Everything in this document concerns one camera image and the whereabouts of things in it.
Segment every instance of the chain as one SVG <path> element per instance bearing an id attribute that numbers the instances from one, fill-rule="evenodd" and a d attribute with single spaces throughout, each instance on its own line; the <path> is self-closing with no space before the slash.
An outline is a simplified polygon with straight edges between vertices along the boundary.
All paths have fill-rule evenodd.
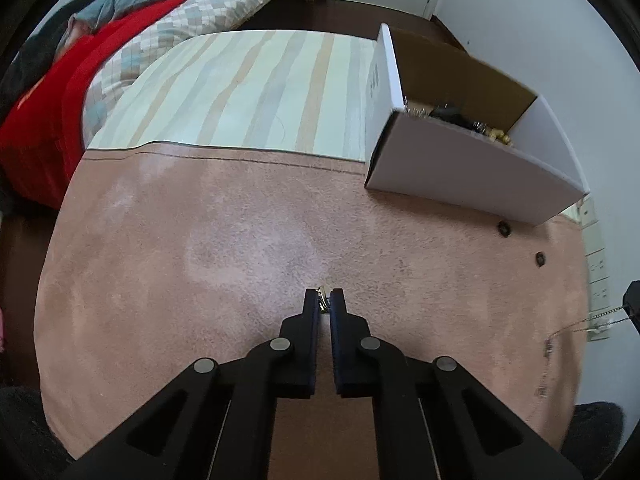
<path id="1" fill-rule="evenodd" d="M 563 326 L 562 328 L 556 330 L 555 332 L 552 333 L 552 335 L 550 335 L 549 337 L 546 338 L 547 341 L 549 341 L 550 339 L 555 338 L 557 335 L 559 335 L 560 333 L 564 332 L 566 329 L 571 328 L 572 326 L 576 326 L 576 325 L 580 325 L 580 323 L 586 323 L 589 321 L 593 321 L 595 319 L 601 318 L 601 317 L 606 317 L 609 314 L 613 314 L 615 312 L 618 312 L 620 310 L 623 310 L 624 307 L 623 306 L 617 306 L 615 308 L 611 308 L 609 310 L 606 310 L 604 312 L 601 312 L 599 314 L 594 314 L 594 316 L 589 316 L 586 317 L 584 319 L 581 319 L 580 321 L 576 321 L 575 323 L 571 323 L 569 325 Z M 579 330 L 572 330 L 572 332 L 583 332 L 585 330 L 589 330 L 589 328 L 581 328 Z"/>
<path id="2" fill-rule="evenodd" d="M 623 321 L 631 321 L 630 317 L 625 317 L 624 319 L 617 319 L 615 321 L 609 321 L 608 323 L 603 323 L 601 325 L 598 325 L 596 328 L 601 328 L 603 326 L 609 326 L 609 325 L 615 325 L 616 323 L 622 323 Z M 592 328 L 579 328 L 577 330 L 571 330 L 571 332 L 586 332 L 587 330 L 593 330 Z"/>
<path id="3" fill-rule="evenodd" d="M 609 310 L 606 310 L 606 311 L 601 312 L 599 314 L 594 314 L 593 316 L 586 317 L 585 319 L 581 319 L 580 321 L 576 321 L 575 323 L 571 323 L 571 324 L 568 324 L 566 326 L 563 326 L 562 328 L 560 328 L 559 330 L 556 330 L 549 337 L 547 337 L 545 339 L 545 359 L 546 359 L 546 364 L 545 364 L 545 370 L 542 373 L 542 378 L 540 379 L 540 386 L 538 387 L 538 396 L 539 397 L 546 397 L 546 392 L 547 392 L 546 378 L 548 377 L 549 367 L 551 366 L 551 354 L 554 351 L 554 339 L 556 337 L 558 337 L 558 335 L 560 335 L 562 332 L 564 332 L 565 330 L 570 329 L 573 326 L 579 325 L 580 323 L 586 323 L 586 322 L 594 321 L 594 320 L 600 319 L 602 317 L 610 316 L 610 314 L 614 314 L 616 312 L 619 312 L 620 310 L 624 310 L 624 307 L 623 306 L 617 306 L 617 307 L 614 307 L 614 308 L 610 308 Z M 629 321 L 629 320 L 631 320 L 632 317 L 633 317 L 633 315 L 631 315 L 629 317 L 625 317 L 623 319 L 617 319 L 617 320 L 614 320 L 614 321 L 609 321 L 609 322 L 606 322 L 606 323 L 603 323 L 603 324 L 600 324 L 600 325 L 596 325 L 595 327 L 587 326 L 585 328 L 577 328 L 577 329 L 571 330 L 571 332 L 586 332 L 587 330 L 597 330 L 597 329 L 602 328 L 603 326 L 615 325 L 616 323 L 622 323 L 623 321 Z"/>

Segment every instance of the dark wooden floor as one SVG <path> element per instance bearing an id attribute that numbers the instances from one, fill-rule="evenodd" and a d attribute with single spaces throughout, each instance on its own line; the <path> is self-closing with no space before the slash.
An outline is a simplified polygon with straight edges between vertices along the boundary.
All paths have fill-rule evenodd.
<path id="1" fill-rule="evenodd" d="M 242 29 L 320 30 L 374 40 L 380 23 L 411 30 L 435 41 L 452 43 L 434 23 L 417 16 L 365 4 L 323 0 L 273 0 Z M 33 315 L 38 280 L 55 224 L 52 213 L 13 216 L 0 226 L 0 306 L 4 313 L 6 351 L 0 378 L 37 387 L 40 378 L 33 347 Z"/>
<path id="2" fill-rule="evenodd" d="M 428 20 L 397 10 L 342 0 L 272 0 L 248 20 L 241 30 L 280 28 L 320 30 L 375 40 L 380 23 L 403 28 L 435 41 L 450 43 L 446 33 Z"/>

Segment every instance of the checkered bedspread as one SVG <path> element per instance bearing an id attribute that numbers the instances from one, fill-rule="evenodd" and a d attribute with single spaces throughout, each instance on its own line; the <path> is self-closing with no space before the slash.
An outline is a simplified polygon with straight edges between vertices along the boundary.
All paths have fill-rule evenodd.
<path id="1" fill-rule="evenodd" d="M 124 91 L 156 59 L 189 38 L 233 30 L 269 0 L 187 0 L 132 38 L 96 73 L 84 98 L 82 141 L 88 146 Z"/>

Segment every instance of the white box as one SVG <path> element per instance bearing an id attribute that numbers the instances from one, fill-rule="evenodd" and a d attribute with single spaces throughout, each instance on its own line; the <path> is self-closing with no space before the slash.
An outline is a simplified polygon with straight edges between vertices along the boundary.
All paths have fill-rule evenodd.
<path id="1" fill-rule="evenodd" d="M 404 97 L 453 104 L 514 146 L 405 113 Z M 588 193 L 574 150 L 542 96 L 444 43 L 383 23 L 367 81 L 365 187 L 540 224 Z"/>

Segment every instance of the items in box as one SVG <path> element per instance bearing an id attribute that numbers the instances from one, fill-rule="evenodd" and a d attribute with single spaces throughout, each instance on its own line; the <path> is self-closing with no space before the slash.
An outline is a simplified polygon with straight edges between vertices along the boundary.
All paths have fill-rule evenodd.
<path id="1" fill-rule="evenodd" d="M 481 121 L 470 121 L 460 113 L 460 108 L 455 105 L 444 104 L 442 106 L 430 107 L 409 101 L 404 98 L 404 111 L 411 115 L 423 119 L 425 117 L 434 117 L 450 124 L 455 124 L 467 130 L 471 130 L 478 134 L 488 137 L 489 140 L 497 140 L 506 146 L 513 146 L 511 137 L 499 128 L 491 128 Z"/>

